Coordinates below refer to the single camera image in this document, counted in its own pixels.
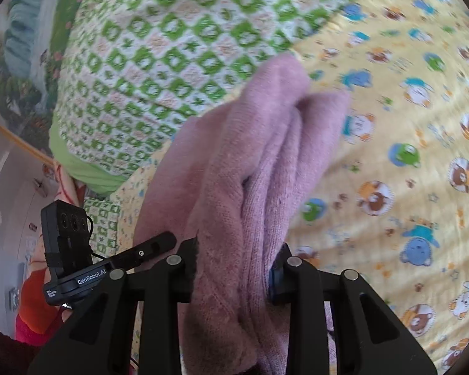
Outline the person's left hand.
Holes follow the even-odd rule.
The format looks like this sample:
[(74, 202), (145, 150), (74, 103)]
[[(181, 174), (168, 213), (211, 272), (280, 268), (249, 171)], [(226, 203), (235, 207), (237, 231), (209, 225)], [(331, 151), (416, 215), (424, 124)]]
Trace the person's left hand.
[(66, 321), (68, 321), (68, 319), (71, 317), (71, 315), (73, 314), (73, 309), (71, 308), (66, 308), (66, 307), (62, 307), (62, 321), (65, 323)]

